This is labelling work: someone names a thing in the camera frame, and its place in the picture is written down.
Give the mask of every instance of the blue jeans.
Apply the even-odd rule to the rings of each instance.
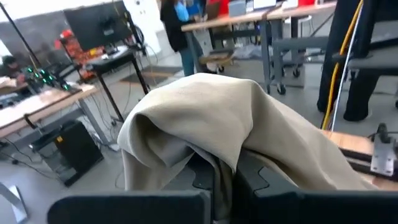
[[[193,47],[195,48],[195,51],[197,53],[197,57],[200,58],[203,56],[203,50],[200,47],[200,44],[196,37],[193,37]],[[195,63],[193,63],[193,55],[192,51],[187,47],[186,49],[180,50],[180,55],[181,55],[181,62],[182,62],[182,68],[184,70],[184,75],[190,76],[195,73]],[[207,71],[207,66],[206,65],[201,65],[201,71],[205,72]]]

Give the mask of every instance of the yellow cable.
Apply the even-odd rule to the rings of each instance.
[[[363,0],[361,0],[359,2],[358,6],[357,6],[357,8],[355,10],[355,14],[353,16],[353,19],[351,20],[351,24],[348,27],[346,36],[344,37],[343,44],[341,45],[340,52],[339,52],[340,55],[343,55],[344,51],[345,51],[345,48],[347,48],[349,38],[351,37],[351,34],[353,32],[356,20],[358,19],[359,11],[360,11],[360,9],[362,7],[362,4],[363,4]],[[325,119],[323,120],[323,123],[322,123],[322,129],[326,128],[326,126],[328,124],[328,121],[329,121],[331,102],[333,100],[333,90],[334,90],[334,87],[335,87],[336,76],[337,76],[337,72],[338,72],[339,68],[340,68],[340,64],[337,62],[336,65],[335,65],[335,69],[333,70],[333,74],[331,76],[331,83],[330,83],[329,97],[328,97],[328,107],[326,109]]]

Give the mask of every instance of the black pole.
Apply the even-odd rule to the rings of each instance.
[[[1,10],[3,11],[4,15],[6,15],[8,21],[11,23],[12,27],[15,29],[15,31],[17,32],[18,36],[21,38],[21,40],[23,41],[23,43],[26,46],[26,49],[29,51],[30,55],[35,59],[37,65],[39,67],[41,67],[41,63],[39,62],[39,60],[37,59],[35,53],[33,53],[33,50],[31,49],[31,47],[29,47],[29,44],[27,44],[24,36],[22,36],[21,32],[19,32],[18,27],[15,25],[14,21],[11,19],[10,15],[8,14],[8,12],[6,11],[6,8],[3,6],[3,4],[0,2],[0,7]]]

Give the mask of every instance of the computer tower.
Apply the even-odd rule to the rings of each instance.
[[[39,153],[67,187],[103,159],[101,151],[79,121],[69,121],[29,146]]]

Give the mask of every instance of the computer monitor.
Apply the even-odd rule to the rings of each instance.
[[[84,51],[114,45],[133,35],[123,1],[67,9],[63,13]]]

